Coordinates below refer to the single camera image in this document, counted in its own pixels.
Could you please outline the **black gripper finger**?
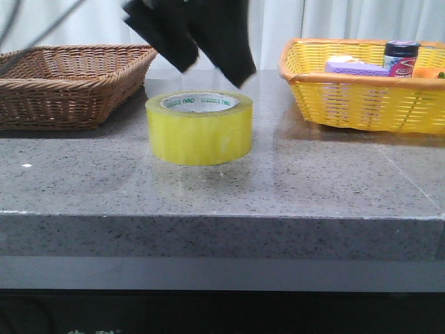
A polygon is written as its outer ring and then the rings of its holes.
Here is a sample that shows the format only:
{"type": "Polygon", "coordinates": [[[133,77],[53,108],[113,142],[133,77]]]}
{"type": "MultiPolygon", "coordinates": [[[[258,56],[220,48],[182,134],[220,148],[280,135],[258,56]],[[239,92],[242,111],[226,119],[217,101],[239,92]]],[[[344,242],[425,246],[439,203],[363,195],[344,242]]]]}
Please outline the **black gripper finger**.
{"type": "Polygon", "coordinates": [[[124,22],[181,73],[198,57],[186,27],[185,1],[128,1],[124,22]]]}
{"type": "Polygon", "coordinates": [[[188,31],[225,78],[240,88],[255,72],[248,36],[249,2],[187,1],[188,31]]]}

